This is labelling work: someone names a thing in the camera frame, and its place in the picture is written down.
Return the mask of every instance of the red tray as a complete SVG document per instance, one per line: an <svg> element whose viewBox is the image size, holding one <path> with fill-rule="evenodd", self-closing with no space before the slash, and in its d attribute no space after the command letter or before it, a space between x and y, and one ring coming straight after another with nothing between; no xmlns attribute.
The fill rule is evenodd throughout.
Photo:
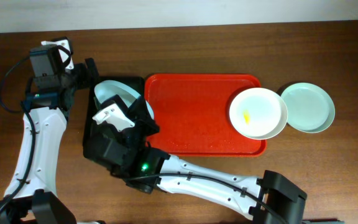
<svg viewBox="0 0 358 224"><path fill-rule="evenodd" d="M145 99L160 132L153 147L181 156L259 156L266 140L239 134L229 120L232 99L260 82L246 74L155 74L146 80Z"/></svg>

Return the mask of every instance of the brown wooden surface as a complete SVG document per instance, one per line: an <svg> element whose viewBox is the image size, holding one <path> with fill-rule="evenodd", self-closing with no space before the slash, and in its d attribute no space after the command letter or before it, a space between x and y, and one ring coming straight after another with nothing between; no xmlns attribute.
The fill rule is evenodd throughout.
<svg viewBox="0 0 358 224"><path fill-rule="evenodd" d="M294 81L321 86L336 106L326 131L305 134L287 126L256 158L185 159L233 174L262 176L265 169L275 170L307 192L305 218L358 223L358 21L0 34L0 79L41 40L63 35L73 40L75 62L93 57L100 75L251 73L271 90ZM8 79L4 98L10 107L19 108L31 75L26 63ZM87 90L76 93L57 167L58 196L78 220L244 221L195 197L140 193L83 158L87 96ZM0 199L16 166L22 128L22 115L0 107Z"/></svg>

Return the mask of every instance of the yellow stain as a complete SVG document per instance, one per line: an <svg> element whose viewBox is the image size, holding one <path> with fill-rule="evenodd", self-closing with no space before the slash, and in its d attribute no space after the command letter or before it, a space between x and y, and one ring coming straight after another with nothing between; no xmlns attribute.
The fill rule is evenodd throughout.
<svg viewBox="0 0 358 224"><path fill-rule="evenodd" d="M246 124L249 124L250 115L249 115L248 110L245 110L245 111L243 112L243 115L244 115L244 119L245 119L245 121L246 121Z"/></svg>

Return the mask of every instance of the black cable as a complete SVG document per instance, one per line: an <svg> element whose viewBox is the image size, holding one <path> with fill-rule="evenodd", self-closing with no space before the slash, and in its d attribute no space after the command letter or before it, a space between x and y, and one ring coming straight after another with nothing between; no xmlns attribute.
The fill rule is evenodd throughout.
<svg viewBox="0 0 358 224"><path fill-rule="evenodd" d="M272 214L276 219L280 220L280 222L282 222L283 224L287 224L288 222L284 220L283 217L281 217L281 215L277 214L272 208L270 208L265 202L259 200L259 198L255 197L254 195L252 195L251 193L242 190L241 188L229 184L223 180L219 180L213 177L208 177L208 176L204 176L204 175L197 175L197 174L152 174L152 175L148 175L148 176L143 176L143 177L131 177L131 178L126 178L125 180L127 181L133 181L133 180L142 180L142 179L149 179L149 178L155 178L155 177L189 177L189 178L197 178L197 179L204 179L204 180L212 180L213 182L217 182L219 184L222 184L226 187L229 187L233 190L236 190L240 193L245 194L246 196L250 197L252 200L256 201L259 205L261 205L262 207L264 207L270 214Z"/></svg>
<svg viewBox="0 0 358 224"><path fill-rule="evenodd" d="M20 105L22 107L22 111L24 112L24 114L27 116L27 119L29 120L30 126L31 126L31 136L32 136L32 140L31 140L31 149L30 149L30 155L29 155L29 161L27 163L27 167L25 168L25 172L23 175L22 179L18 179L19 181L19 186L17 186L17 188L15 189L15 191L13 191L12 194L10 194L7 198L4 199L4 203L3 205L0 207L0 214L6 209L6 206L12 201L12 199L20 192L20 190L23 188L24 184L27 181L27 178L29 176L30 170L31 170L31 164L32 164L32 159L34 157L34 151L35 151L35 135L36 135L36 131L35 131L35 125L34 122L32 121L32 118L29 114L29 112L26 110L26 108L24 107L23 102L20 102Z"/></svg>
<svg viewBox="0 0 358 224"><path fill-rule="evenodd" d="M16 110L11 110L9 109L4 102L2 101L2 89L4 88L4 84L6 81L6 78L9 76L9 74L15 69L17 68L17 66L19 66L21 63L25 62L26 60L28 60L30 58L30 56L27 56L25 58L23 58L22 60L20 60L19 62L17 62L15 65L13 65L13 67L11 69L9 69L9 71L7 71L7 73L5 74L4 78L1 80L0 82L0 104L1 106L8 112L10 113L21 113L22 111L16 111Z"/></svg>

